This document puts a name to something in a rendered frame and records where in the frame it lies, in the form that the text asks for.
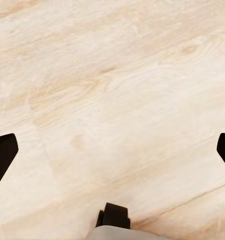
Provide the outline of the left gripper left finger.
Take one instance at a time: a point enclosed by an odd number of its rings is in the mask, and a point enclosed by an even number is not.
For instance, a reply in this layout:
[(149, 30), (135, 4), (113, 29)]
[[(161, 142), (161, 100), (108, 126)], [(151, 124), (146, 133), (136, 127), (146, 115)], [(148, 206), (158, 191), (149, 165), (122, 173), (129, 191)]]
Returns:
[(14, 133), (0, 136), (0, 181), (10, 168), (18, 152), (18, 141)]

